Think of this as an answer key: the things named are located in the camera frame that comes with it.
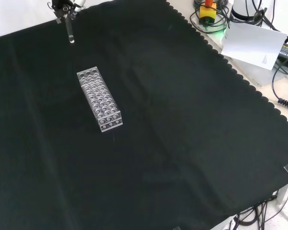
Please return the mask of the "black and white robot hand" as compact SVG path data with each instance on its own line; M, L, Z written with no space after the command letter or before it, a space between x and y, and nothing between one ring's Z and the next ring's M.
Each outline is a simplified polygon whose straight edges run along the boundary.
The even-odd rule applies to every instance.
M67 16L74 20L79 12L85 8L85 2L86 0L52 0L47 5L54 11L57 23L61 23L61 19Z

